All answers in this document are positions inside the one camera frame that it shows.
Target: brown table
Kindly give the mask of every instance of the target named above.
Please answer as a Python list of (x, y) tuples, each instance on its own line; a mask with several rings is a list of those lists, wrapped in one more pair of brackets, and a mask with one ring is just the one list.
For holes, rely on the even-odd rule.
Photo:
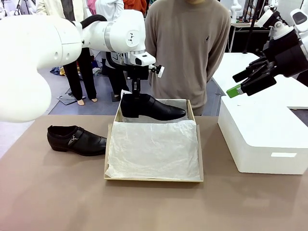
[(112, 116), (41, 117), (0, 160), (2, 231), (306, 231), (308, 175), (243, 174), (197, 117), (204, 183), (105, 181), (104, 157), (51, 150), (50, 125), (107, 135)]

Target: shoe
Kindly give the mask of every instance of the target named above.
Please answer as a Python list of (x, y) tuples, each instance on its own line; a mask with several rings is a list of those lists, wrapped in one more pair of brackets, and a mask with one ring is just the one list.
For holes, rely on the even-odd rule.
[(125, 94), (121, 100), (121, 111), (124, 117), (138, 118), (139, 115), (168, 121), (186, 115), (185, 110), (163, 104), (148, 94), (140, 94), (138, 99), (133, 94)]
[(79, 155), (103, 155), (106, 151), (106, 138), (97, 136), (81, 127), (50, 126), (47, 139), (51, 148), (58, 152), (72, 151)]

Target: white storage bin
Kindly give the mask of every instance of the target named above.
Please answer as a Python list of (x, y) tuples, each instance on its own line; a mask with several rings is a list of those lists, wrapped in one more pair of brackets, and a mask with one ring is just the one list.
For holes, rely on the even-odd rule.
[(302, 175), (308, 168), (308, 127), (285, 106), (225, 96), (218, 124), (240, 172)]

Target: brown sweatshirt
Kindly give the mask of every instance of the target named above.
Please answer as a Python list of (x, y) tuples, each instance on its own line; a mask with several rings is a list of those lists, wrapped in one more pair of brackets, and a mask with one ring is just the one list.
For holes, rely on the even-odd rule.
[(146, 17), (146, 49), (165, 67), (149, 82), (158, 99), (189, 99), (195, 115), (206, 103), (206, 83), (217, 70), (230, 28), (228, 10), (217, 0), (190, 4), (157, 0)]

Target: floor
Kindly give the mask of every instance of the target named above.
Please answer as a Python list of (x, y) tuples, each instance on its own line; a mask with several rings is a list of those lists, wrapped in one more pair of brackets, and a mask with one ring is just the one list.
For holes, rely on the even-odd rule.
[[(49, 109), (46, 111), (47, 114), (51, 115), (115, 115), (119, 102), (113, 103), (111, 101), (112, 88), (109, 79), (105, 76), (95, 77), (95, 86), (97, 90), (98, 102), (93, 103), (87, 98), (85, 106), (79, 106), (77, 103), (70, 105), (64, 105), (58, 102), (57, 97), (65, 94), (69, 90), (67, 79), (61, 76), (54, 76), (49, 73), (49, 70), (44, 69), (40, 71), (40, 74), (47, 80), (51, 87), (52, 101)], [(203, 111), (205, 116), (218, 116), (220, 108), (221, 92), (214, 81), (210, 81), (207, 85), (207, 104)], [(146, 80), (141, 82), (142, 93), (151, 94), (151, 88)], [(293, 113), (297, 115), (307, 126), (308, 126), (308, 110), (293, 110)], [(4, 153), (11, 147), (11, 145), (24, 133), (24, 131), (32, 124), (13, 124), (0, 122), (0, 158)]]

